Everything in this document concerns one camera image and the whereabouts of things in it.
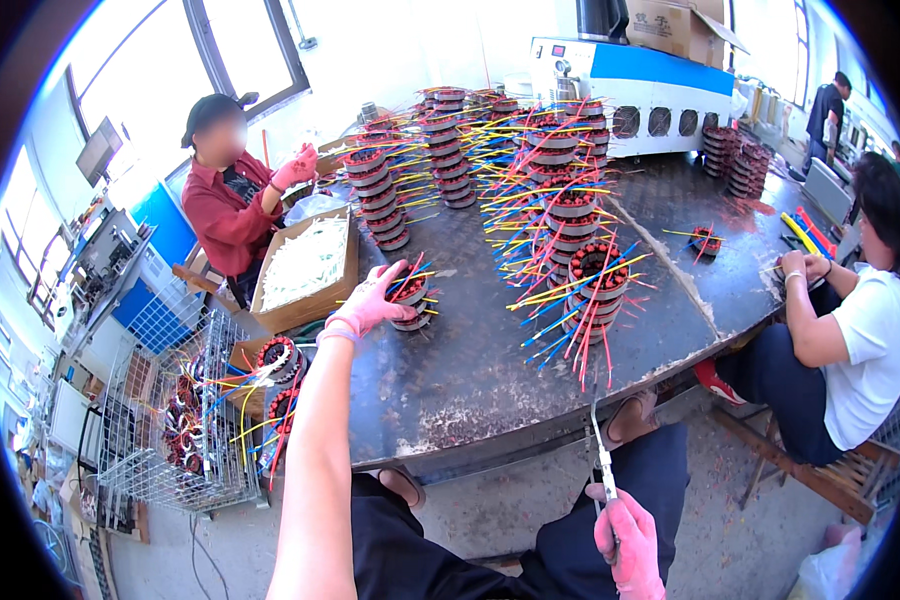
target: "white t-shirt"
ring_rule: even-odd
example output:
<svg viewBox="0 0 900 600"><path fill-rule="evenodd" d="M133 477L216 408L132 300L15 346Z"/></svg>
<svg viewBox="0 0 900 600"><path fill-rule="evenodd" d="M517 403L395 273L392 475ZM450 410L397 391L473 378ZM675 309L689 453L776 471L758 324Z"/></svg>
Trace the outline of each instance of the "white t-shirt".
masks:
<svg viewBox="0 0 900 600"><path fill-rule="evenodd" d="M900 277L856 263L860 280L833 311L850 360L823 367L823 423L840 450L876 431L900 398Z"/></svg>

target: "black cap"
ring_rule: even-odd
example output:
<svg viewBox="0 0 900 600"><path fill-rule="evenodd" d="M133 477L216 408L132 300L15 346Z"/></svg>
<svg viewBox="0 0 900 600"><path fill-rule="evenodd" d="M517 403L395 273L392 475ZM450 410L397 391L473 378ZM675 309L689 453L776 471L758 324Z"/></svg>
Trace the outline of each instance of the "black cap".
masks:
<svg viewBox="0 0 900 600"><path fill-rule="evenodd" d="M226 94L210 94L203 96L190 109L187 117L187 132L180 140L180 148L190 148L194 145L194 134L213 125L221 117L230 114L242 113L240 104Z"/></svg>

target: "pink glove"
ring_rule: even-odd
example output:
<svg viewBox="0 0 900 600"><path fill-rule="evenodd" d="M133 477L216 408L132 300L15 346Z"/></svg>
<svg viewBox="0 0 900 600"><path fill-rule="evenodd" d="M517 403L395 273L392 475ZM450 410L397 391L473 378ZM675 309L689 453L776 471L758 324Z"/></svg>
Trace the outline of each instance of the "pink glove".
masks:
<svg viewBox="0 0 900 600"><path fill-rule="evenodd" d="M588 485L586 495L600 502L607 501L603 484ZM666 590L657 564L654 516L619 487L617 495L618 498L610 500L600 511L593 526L593 540L608 562L616 550L617 563L610 570L621 600L661 600L666 597ZM613 547L614 531L620 539L619 548Z"/></svg>
<svg viewBox="0 0 900 600"><path fill-rule="evenodd" d="M317 151L312 144L304 144L296 154L296 158L287 162L273 174L274 186L287 189L300 182L312 180L317 172Z"/></svg>
<svg viewBox="0 0 900 600"><path fill-rule="evenodd" d="M382 265L370 269L366 281L360 283L343 306L327 318L326 325L329 326L331 321L345 321L359 335L363 335L384 319L406 321L416 317L417 310L413 306L384 300L384 294L396 279L396 274L407 267L406 260L399 260L389 268Z"/></svg>

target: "metal wire cage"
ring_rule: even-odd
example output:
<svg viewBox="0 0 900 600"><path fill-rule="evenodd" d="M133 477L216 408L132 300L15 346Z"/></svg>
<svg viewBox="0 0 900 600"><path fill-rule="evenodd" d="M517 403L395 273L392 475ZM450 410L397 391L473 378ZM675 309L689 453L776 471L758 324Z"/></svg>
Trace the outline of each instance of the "metal wire cage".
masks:
<svg viewBox="0 0 900 600"><path fill-rule="evenodd" d="M120 345L102 406L98 484L108 494L185 513L259 497L253 462L230 442L241 430L239 412L224 399L232 388L184 383L190 381L185 369L204 381L232 377L230 351L246 332L179 279L127 329L135 337ZM168 426L183 419L179 407L168 411L180 394L188 401L186 434ZM248 416L242 425L250 427Z"/></svg>

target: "red shoe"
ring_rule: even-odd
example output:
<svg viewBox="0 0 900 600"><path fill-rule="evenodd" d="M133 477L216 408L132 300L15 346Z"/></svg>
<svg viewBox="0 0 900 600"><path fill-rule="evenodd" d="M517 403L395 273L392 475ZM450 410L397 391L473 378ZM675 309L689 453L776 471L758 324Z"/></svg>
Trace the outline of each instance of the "red shoe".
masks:
<svg viewBox="0 0 900 600"><path fill-rule="evenodd" d="M693 372L696 375L696 381L699 384L713 392L720 398L729 402L734 406L743 406L747 403L736 391L717 374L717 361L712 358L705 358L693 366Z"/></svg>

